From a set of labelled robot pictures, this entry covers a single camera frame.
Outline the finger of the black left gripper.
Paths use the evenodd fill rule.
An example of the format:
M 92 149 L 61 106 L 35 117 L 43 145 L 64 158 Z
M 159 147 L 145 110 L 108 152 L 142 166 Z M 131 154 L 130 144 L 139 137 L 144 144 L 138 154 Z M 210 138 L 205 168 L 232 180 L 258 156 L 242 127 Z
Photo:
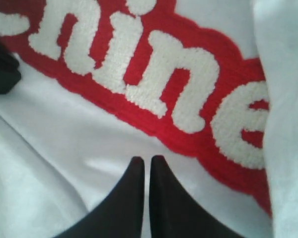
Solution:
M 0 42 L 0 94 L 9 93 L 21 80 L 21 73 L 18 68 L 19 61 Z

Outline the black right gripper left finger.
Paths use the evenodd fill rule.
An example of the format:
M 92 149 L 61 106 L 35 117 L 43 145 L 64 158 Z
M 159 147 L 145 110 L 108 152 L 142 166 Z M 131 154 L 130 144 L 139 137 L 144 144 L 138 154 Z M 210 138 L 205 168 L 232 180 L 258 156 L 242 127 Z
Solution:
M 139 238 L 144 214 L 145 165 L 133 157 L 109 195 L 63 238 Z

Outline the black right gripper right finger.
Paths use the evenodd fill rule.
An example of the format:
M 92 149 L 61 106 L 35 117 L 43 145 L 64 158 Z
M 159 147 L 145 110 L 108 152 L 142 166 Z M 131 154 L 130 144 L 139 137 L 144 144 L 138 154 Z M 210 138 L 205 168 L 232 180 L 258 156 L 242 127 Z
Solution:
M 149 217 L 153 238 L 237 238 L 184 189 L 161 155 L 152 157 Z

